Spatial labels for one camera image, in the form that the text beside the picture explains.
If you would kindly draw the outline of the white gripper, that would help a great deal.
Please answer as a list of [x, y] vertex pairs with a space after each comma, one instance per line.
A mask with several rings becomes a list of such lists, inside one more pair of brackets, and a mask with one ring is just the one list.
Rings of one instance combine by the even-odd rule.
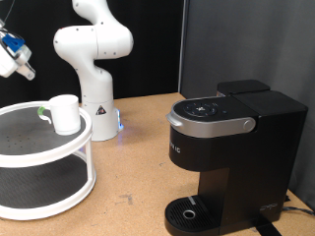
[[[0, 42], [0, 76], [8, 78], [18, 69], [15, 53], [3, 42]], [[19, 68], [19, 73], [29, 81], [35, 77], [35, 70], [29, 63]]]

